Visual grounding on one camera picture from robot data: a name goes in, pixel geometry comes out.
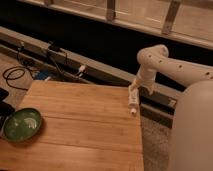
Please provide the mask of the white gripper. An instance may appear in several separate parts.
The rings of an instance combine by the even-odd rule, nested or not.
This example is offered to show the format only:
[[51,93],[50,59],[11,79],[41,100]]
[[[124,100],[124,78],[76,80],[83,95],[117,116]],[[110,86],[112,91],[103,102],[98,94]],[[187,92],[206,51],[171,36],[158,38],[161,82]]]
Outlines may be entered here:
[[134,81],[129,85],[129,93],[138,89],[140,86],[148,90],[149,95],[154,93],[154,83],[156,72],[152,69],[140,68],[136,74]]

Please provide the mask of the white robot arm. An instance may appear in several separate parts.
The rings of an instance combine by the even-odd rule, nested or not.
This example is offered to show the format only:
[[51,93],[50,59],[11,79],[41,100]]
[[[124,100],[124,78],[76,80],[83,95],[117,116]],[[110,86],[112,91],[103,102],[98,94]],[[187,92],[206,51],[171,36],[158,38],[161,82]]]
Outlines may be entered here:
[[141,49],[137,60],[131,90],[152,94],[157,72],[186,87],[174,112],[167,171],[213,171],[213,66],[172,59],[163,44]]

